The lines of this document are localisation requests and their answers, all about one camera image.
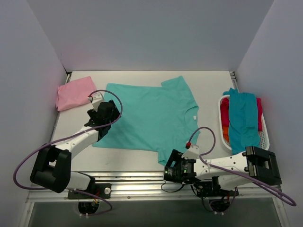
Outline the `mint green t-shirt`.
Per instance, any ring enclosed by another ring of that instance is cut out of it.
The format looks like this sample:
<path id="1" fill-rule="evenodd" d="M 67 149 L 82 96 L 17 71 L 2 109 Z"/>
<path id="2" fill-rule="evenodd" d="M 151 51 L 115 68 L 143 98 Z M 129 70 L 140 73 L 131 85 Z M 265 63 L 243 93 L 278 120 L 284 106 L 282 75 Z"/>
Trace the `mint green t-shirt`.
<path id="1" fill-rule="evenodd" d="M 173 149 L 185 151 L 197 129 L 199 107 L 182 76 L 160 87 L 109 83 L 106 89 L 104 99 L 113 100 L 122 117 L 94 147 L 157 152 L 163 166 Z"/>

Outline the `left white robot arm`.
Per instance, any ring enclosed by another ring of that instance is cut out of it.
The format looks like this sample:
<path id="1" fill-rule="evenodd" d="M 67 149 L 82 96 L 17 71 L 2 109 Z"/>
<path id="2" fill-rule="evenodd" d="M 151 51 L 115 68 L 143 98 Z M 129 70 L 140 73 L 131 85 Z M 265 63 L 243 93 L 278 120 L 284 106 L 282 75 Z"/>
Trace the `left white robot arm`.
<path id="1" fill-rule="evenodd" d="M 97 191 L 96 180 L 87 174 L 71 170 L 72 159 L 88 146 L 107 135 L 111 123 L 120 112 L 113 100 L 103 101 L 97 109 L 88 110 L 89 121 L 72 138 L 49 145 L 38 152 L 30 181 L 46 189 L 61 193 L 65 189 L 78 190 L 84 198 Z"/>

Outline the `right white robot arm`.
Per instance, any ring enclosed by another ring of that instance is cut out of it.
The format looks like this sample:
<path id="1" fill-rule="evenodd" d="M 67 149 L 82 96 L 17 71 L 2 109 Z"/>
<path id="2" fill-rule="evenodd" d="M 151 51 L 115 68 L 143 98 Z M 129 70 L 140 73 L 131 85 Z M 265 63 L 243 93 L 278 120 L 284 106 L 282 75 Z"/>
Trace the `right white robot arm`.
<path id="1" fill-rule="evenodd" d="M 185 153 L 173 150 L 164 167 L 164 180 L 194 184 L 212 179 L 210 189 L 215 195 L 252 182 L 270 186 L 282 183 L 273 152 L 247 147 L 236 155 L 204 160 L 199 158 L 199 152 L 196 144 L 188 146 Z"/>

